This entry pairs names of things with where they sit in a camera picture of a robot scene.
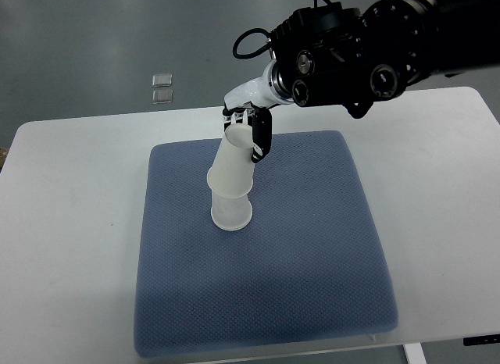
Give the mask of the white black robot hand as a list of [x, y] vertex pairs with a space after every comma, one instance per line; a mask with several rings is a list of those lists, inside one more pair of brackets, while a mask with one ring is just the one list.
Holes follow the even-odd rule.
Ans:
[[268, 109], [276, 105], [291, 104], [291, 94], [284, 87], [277, 63], [270, 62], [261, 77], [228, 92], [223, 102], [223, 131], [236, 123], [251, 126], [251, 160], [255, 164], [262, 161], [269, 154], [272, 144], [272, 114]]

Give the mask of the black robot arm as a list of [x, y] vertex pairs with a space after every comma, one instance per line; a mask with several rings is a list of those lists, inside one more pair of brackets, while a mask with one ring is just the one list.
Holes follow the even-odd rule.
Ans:
[[364, 117], [433, 75], [499, 64], [499, 0], [380, 0], [367, 10], [313, 0], [265, 32], [271, 60], [226, 94], [223, 124], [247, 123], [253, 162], [270, 152], [279, 105], [340, 105]]

